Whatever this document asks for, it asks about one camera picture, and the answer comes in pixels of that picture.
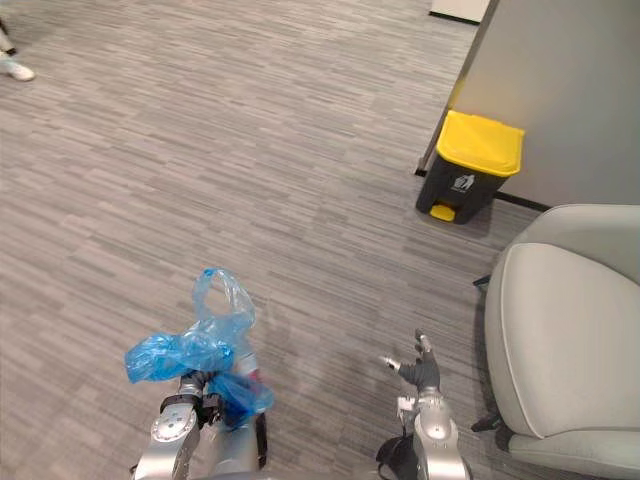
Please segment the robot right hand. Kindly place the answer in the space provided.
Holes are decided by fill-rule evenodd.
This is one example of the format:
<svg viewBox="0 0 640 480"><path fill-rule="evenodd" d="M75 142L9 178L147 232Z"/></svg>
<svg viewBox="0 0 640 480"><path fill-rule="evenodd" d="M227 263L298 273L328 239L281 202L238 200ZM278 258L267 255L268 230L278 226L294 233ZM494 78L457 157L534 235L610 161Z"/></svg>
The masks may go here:
<svg viewBox="0 0 640 480"><path fill-rule="evenodd" d="M384 365L396 372L406 383L413 385L419 393L440 389L440 370L428 336L416 329L415 350L418 353L413 363L402 363L389 356L381 356Z"/></svg>

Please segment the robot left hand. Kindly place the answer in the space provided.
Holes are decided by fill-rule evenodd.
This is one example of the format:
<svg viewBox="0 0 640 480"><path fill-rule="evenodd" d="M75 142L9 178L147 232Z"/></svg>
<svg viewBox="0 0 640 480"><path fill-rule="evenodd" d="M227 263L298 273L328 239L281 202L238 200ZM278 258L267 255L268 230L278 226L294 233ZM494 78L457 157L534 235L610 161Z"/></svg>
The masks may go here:
<svg viewBox="0 0 640 480"><path fill-rule="evenodd" d="M216 375L217 373L215 371L191 371L180 378L178 394L194 396L202 399L207 383Z"/></svg>

